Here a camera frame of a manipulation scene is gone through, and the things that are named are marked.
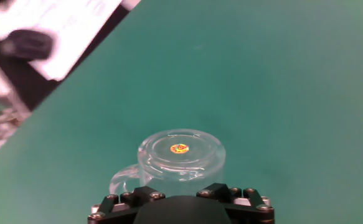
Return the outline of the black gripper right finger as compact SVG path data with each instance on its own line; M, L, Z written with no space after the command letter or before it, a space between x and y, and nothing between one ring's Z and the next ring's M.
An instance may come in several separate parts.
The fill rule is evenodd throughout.
M196 196L219 202L231 223L275 223L275 209L270 200L262 197L256 189L214 183L199 190Z

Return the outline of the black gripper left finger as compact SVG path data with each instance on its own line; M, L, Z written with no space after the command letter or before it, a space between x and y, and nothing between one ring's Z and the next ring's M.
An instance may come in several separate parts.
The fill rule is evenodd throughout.
M138 187L132 192L109 194L93 206L87 218L88 224L132 224L143 205L165 199L166 195L151 187Z

